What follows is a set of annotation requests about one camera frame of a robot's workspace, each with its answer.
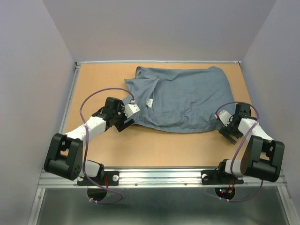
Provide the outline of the blue grey pillowcase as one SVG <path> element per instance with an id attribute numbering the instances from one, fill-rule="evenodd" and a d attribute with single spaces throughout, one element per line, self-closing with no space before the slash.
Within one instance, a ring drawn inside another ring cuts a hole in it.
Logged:
<path id="1" fill-rule="evenodd" d="M 135 78 L 125 79 L 140 111 L 137 125 L 171 133 L 202 133 L 220 129 L 214 115 L 222 105 L 235 107 L 222 69 L 162 69 L 139 66 Z"/>

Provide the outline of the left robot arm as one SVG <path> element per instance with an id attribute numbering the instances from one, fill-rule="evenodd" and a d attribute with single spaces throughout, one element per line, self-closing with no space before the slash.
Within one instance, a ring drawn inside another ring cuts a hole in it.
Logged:
<path id="1" fill-rule="evenodd" d="M 140 111 L 135 101 L 124 104 L 122 100 L 108 97 L 105 105 L 93 113 L 88 120 L 76 129 L 65 134 L 56 133 L 50 142 L 44 163 L 44 170 L 48 173 L 75 180 L 88 176 L 95 185 L 104 181 L 101 165 L 86 162 L 83 153 L 89 142 L 109 128 L 115 126 L 119 132 L 123 131 L 135 121 L 132 116 Z"/>

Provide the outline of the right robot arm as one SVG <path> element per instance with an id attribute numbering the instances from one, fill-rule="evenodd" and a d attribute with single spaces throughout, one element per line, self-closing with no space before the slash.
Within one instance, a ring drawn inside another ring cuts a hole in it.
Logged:
<path id="1" fill-rule="evenodd" d="M 232 177 L 249 176 L 276 182 L 280 176 L 285 145 L 270 137 L 260 126 L 258 111 L 249 103 L 232 102 L 219 107 L 215 117 L 223 126 L 219 133 L 235 144 L 243 138 L 232 159 L 216 170 L 216 179 L 226 183 Z"/>

